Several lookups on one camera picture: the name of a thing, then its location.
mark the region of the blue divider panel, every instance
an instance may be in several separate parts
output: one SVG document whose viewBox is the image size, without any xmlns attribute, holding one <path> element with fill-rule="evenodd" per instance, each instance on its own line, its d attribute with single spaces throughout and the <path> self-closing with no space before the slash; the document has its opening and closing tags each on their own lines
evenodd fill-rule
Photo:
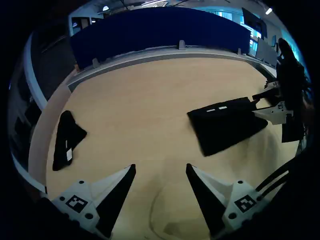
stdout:
<svg viewBox="0 0 320 240">
<path fill-rule="evenodd" d="M 249 52 L 250 31 L 215 14 L 189 8 L 143 8 L 98 21 L 71 37 L 80 68 L 119 54 L 177 45 Z"/>
</svg>

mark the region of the wooden table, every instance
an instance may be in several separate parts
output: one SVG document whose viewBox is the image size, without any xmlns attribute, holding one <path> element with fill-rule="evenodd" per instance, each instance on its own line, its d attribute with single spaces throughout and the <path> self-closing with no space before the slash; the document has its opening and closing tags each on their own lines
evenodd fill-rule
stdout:
<svg viewBox="0 0 320 240">
<path fill-rule="evenodd" d="M 252 100 L 265 80 L 245 62 L 183 58 L 129 66 L 81 83 L 64 110 L 88 135 L 74 150 L 72 165 L 53 172 L 54 131 L 46 173 L 50 199 L 78 179 L 95 182 L 135 163 L 113 239 L 209 239 L 186 164 L 256 187 L 294 157 L 298 143 L 282 144 L 281 125 L 269 123 L 251 138 L 203 157 L 186 113 L 244 96 Z"/>
</svg>

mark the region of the white tag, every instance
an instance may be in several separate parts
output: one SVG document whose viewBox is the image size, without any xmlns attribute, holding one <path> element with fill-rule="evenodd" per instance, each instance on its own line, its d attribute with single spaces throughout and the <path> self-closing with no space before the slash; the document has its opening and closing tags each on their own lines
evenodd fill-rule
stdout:
<svg viewBox="0 0 320 240">
<path fill-rule="evenodd" d="M 70 148 L 68 151 L 67 151 L 67 160 L 70 161 L 72 159 L 72 149 Z"/>
</svg>

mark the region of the ceiling light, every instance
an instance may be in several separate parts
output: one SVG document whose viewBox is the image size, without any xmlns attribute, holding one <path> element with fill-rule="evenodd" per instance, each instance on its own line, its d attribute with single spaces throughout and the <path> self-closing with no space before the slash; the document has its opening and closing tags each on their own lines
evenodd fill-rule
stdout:
<svg viewBox="0 0 320 240">
<path fill-rule="evenodd" d="M 155 3 L 158 3 L 158 2 L 165 2 L 165 1 L 168 1 L 168 0 L 154 0 L 154 1 L 151 1 L 151 2 L 145 2 L 143 4 L 141 4 L 141 6 L 147 6 L 147 5 L 150 5 L 150 4 L 155 4 Z"/>
<path fill-rule="evenodd" d="M 269 13 L 272 12 L 272 8 L 269 8 L 267 11 L 266 11 L 266 14 L 268 15 Z"/>
</svg>

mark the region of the black garment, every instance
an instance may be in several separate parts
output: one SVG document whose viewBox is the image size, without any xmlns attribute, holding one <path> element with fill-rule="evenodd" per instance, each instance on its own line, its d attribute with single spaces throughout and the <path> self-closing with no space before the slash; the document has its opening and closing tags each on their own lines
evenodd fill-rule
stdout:
<svg viewBox="0 0 320 240">
<path fill-rule="evenodd" d="M 76 124 L 70 111 L 64 111 L 61 114 L 57 130 L 52 170 L 58 171 L 72 163 L 72 159 L 67 160 L 67 151 L 70 148 L 74 150 L 86 135 L 87 132 Z"/>
<path fill-rule="evenodd" d="M 254 110 L 256 102 L 245 97 L 188 112 L 203 155 L 225 150 L 265 128 L 268 122 L 256 117 Z"/>
</svg>

